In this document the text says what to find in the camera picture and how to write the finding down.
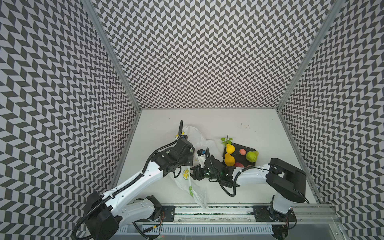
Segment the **white plastic bag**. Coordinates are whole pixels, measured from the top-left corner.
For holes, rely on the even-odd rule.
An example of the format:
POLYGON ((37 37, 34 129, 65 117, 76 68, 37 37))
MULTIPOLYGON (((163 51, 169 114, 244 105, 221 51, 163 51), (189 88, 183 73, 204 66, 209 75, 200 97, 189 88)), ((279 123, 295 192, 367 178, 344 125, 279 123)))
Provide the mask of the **white plastic bag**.
POLYGON ((197 182, 204 178, 203 168, 205 167, 206 149, 209 149, 210 156, 222 161, 223 158, 219 152, 216 143, 213 140, 206 139, 203 134, 195 127, 183 127, 183 134, 187 135, 188 141, 193 144, 193 161, 191 167, 181 167, 181 173, 178 177, 172 177, 176 185, 189 195, 189 198, 198 204, 201 208, 208 207, 208 194, 206 188, 200 187, 197 182))

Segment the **yellow fake pear with leaves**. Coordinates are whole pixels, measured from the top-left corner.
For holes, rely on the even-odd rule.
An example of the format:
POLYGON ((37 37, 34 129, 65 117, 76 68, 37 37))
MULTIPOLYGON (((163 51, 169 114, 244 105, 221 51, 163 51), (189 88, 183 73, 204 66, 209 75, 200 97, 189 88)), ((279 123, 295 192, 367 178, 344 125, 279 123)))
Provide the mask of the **yellow fake pear with leaves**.
POLYGON ((225 138, 221 138, 222 145, 225 146, 225 150, 227 154, 233 154, 236 150, 236 148, 232 144, 233 138, 230 138, 229 136, 226 136, 225 138))

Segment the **red yellow fake mango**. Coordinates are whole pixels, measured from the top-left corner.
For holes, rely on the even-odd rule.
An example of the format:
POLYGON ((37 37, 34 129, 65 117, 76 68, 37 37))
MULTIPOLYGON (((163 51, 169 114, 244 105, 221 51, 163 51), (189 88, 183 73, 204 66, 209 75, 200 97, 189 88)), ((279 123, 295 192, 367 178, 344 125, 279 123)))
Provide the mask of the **red yellow fake mango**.
POLYGON ((234 166, 235 166, 235 167, 239 167, 239 168, 243 168, 243 167, 244 167, 244 165, 243 165, 243 164, 241 164, 241 163, 238 163, 238 162, 236 162, 234 166))

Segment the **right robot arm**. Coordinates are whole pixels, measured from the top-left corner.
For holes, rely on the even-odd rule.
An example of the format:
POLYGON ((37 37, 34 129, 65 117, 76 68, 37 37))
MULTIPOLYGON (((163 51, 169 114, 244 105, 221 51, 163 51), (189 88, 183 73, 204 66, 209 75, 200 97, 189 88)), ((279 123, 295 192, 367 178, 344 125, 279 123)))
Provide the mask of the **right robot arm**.
POLYGON ((205 166, 192 167, 191 177, 201 181, 219 183, 224 192, 235 197, 237 188, 245 185, 267 184, 277 193, 272 197, 268 206, 254 207, 252 215, 257 222, 295 221, 294 204, 309 203, 306 198, 307 175, 301 169, 281 160, 272 158, 263 166, 228 167, 210 156, 205 166))

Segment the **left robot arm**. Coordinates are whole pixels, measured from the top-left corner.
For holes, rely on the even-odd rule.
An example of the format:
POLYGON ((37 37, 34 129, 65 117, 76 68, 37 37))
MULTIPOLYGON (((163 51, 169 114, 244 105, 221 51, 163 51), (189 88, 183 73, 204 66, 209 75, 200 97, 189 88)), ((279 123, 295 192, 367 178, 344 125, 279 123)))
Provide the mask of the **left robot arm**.
POLYGON ((143 169, 131 178, 106 191, 94 192, 87 197, 84 215, 77 221, 71 239, 79 240, 78 230, 86 225, 89 235, 86 240, 109 240, 124 224, 141 219, 157 220, 162 205, 154 196, 133 203, 144 189, 183 166, 193 164, 194 147, 186 135, 155 150, 143 169))

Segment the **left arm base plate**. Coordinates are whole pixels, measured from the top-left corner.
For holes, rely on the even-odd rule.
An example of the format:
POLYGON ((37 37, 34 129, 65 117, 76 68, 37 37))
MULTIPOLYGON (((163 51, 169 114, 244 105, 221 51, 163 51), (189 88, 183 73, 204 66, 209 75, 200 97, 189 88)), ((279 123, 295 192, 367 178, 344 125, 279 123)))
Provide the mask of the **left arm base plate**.
POLYGON ((173 222, 175 217, 175 206, 156 207, 150 220, 154 222, 173 222))

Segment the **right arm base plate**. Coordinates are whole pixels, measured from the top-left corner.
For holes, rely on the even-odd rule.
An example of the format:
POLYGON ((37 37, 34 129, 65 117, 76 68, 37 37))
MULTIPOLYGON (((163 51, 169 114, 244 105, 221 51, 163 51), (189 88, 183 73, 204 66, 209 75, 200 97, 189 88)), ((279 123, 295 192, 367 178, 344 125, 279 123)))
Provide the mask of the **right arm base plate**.
POLYGON ((256 222, 294 223, 297 221, 293 211, 289 210, 287 214, 281 214, 274 211, 271 206, 267 205, 253 206, 251 215, 255 217, 256 222))

